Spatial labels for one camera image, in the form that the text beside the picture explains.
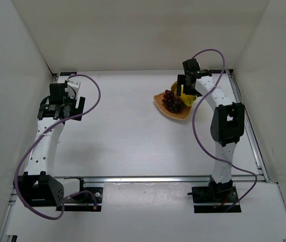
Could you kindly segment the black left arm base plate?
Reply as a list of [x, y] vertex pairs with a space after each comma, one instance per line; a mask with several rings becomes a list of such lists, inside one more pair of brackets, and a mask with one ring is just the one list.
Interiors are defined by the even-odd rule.
[[80, 184], [80, 191], [64, 202], [65, 212], [101, 212], [103, 187]]

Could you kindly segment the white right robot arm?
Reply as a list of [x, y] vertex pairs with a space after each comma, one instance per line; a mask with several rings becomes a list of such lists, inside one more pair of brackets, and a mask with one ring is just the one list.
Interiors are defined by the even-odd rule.
[[212, 74], [202, 70], [196, 59], [183, 62], [184, 74], [178, 75], [177, 94], [206, 97], [213, 110], [210, 134], [215, 142], [215, 162], [206, 196], [220, 201], [233, 190], [232, 163], [237, 143], [244, 134], [245, 107], [232, 101], [214, 82]]

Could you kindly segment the dark red fake grapes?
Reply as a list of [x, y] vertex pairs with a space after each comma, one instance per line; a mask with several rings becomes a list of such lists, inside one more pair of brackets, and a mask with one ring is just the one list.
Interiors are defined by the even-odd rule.
[[174, 94], [173, 90], [165, 90], [162, 103], [170, 113], [180, 113], [184, 107], [184, 103]]

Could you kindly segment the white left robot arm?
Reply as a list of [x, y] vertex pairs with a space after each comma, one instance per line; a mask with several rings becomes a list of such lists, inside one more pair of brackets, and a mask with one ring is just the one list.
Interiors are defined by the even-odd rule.
[[56, 126], [54, 123], [83, 112], [85, 98], [77, 97], [80, 85], [78, 81], [50, 84], [49, 96], [40, 103], [37, 137], [41, 140], [18, 177], [20, 193], [32, 207], [58, 207], [65, 197], [81, 189], [78, 178], [56, 180], [53, 174], [58, 140], [64, 128], [64, 123]]

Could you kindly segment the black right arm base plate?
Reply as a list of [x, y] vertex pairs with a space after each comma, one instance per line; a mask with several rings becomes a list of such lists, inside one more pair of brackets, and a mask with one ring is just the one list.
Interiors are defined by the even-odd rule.
[[194, 213], [196, 214], [241, 213], [239, 204], [228, 209], [239, 199], [236, 187], [217, 195], [213, 195], [208, 187], [192, 187], [187, 195], [192, 197]]

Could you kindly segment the yellow fake banana bunch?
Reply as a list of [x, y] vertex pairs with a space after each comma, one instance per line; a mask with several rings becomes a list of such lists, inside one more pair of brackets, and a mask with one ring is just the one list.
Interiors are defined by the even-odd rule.
[[187, 94], [181, 94], [181, 95], [178, 95], [177, 94], [177, 83], [174, 82], [172, 85], [171, 85], [171, 90], [174, 91], [174, 93], [180, 98], [180, 100], [188, 107], [190, 107], [194, 102], [195, 100], [197, 99], [196, 96], [193, 96], [193, 95], [187, 95]]

